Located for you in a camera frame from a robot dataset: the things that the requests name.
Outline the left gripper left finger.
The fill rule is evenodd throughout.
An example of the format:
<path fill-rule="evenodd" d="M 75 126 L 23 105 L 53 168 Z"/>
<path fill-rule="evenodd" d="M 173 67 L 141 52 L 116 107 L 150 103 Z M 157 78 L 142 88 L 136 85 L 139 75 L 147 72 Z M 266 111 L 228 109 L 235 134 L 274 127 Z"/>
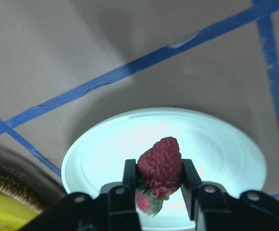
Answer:
<path fill-rule="evenodd" d="M 136 162 L 124 164 L 122 182 L 105 185 L 107 192 L 93 199 L 73 192 L 34 218 L 25 231 L 139 231 L 135 206 Z"/>

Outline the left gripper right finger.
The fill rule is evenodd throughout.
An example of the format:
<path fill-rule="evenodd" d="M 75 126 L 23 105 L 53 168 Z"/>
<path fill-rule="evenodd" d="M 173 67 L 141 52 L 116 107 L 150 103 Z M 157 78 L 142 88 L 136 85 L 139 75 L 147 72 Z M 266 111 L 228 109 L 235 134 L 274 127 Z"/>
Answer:
<path fill-rule="evenodd" d="M 256 190 L 230 196 L 215 182 L 202 181 L 190 159 L 182 160 L 181 191 L 198 231 L 279 231 L 279 201 Z"/>

